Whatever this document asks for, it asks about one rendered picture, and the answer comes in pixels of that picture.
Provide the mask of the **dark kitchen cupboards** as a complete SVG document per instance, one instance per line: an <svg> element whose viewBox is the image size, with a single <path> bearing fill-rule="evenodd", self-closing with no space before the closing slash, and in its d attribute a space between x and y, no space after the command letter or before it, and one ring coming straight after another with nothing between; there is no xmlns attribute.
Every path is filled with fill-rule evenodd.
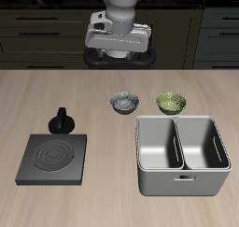
<svg viewBox="0 0 239 227"><path fill-rule="evenodd" d="M139 2L134 21L151 30L149 69L191 69L204 0ZM84 62L91 14L103 0L0 0L0 69L90 69Z"/></svg>

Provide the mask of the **dark grey flat stove plate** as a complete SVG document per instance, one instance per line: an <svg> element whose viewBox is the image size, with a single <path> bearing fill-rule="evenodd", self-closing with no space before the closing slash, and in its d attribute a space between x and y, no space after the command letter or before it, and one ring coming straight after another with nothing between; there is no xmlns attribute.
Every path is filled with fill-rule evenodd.
<svg viewBox="0 0 239 227"><path fill-rule="evenodd" d="M16 184L80 185L86 146L86 135L30 135Z"/></svg>

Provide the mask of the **grey kitchen cupboard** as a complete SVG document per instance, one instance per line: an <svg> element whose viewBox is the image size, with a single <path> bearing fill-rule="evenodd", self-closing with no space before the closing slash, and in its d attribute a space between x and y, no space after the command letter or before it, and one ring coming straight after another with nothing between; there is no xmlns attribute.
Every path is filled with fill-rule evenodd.
<svg viewBox="0 0 239 227"><path fill-rule="evenodd" d="M239 69L239 0L204 0L194 69Z"/></svg>

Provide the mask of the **round black stove knob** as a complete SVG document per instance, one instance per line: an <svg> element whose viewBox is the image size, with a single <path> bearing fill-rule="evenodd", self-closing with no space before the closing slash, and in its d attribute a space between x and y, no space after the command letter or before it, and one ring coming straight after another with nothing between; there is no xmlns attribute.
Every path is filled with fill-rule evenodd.
<svg viewBox="0 0 239 227"><path fill-rule="evenodd" d="M52 134L69 134L75 128L74 120L66 115L66 108L60 107L57 116L49 121L49 131Z"/></svg>

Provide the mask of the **white two-bin basket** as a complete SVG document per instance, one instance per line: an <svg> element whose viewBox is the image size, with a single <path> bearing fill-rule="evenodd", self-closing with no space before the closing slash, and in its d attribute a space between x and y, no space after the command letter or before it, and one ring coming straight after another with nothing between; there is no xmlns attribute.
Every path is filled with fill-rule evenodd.
<svg viewBox="0 0 239 227"><path fill-rule="evenodd" d="M232 169L210 116L139 116L135 144L145 196L215 196Z"/></svg>

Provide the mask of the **black bowl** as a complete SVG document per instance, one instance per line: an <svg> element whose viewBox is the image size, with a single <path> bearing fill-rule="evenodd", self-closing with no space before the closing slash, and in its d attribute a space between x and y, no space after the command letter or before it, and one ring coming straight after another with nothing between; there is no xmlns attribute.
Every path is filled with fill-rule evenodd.
<svg viewBox="0 0 239 227"><path fill-rule="evenodd" d="M118 92L112 95L109 103L119 114L129 115L137 109L139 98L131 92Z"/></svg>

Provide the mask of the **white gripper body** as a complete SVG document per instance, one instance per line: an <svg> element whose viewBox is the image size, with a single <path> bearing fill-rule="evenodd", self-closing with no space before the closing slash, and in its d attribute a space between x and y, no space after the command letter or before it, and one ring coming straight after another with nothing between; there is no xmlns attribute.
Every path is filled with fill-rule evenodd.
<svg viewBox="0 0 239 227"><path fill-rule="evenodd" d="M146 24L135 23L128 35L113 35L88 26L85 45L87 48L103 50L145 52L150 35L151 28Z"/></svg>

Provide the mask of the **green bowl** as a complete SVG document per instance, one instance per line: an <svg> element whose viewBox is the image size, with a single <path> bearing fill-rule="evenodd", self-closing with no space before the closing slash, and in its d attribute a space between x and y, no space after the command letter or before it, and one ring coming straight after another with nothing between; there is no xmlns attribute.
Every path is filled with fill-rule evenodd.
<svg viewBox="0 0 239 227"><path fill-rule="evenodd" d="M156 98L156 104L166 115L179 114L187 104L186 99L174 92L164 92Z"/></svg>

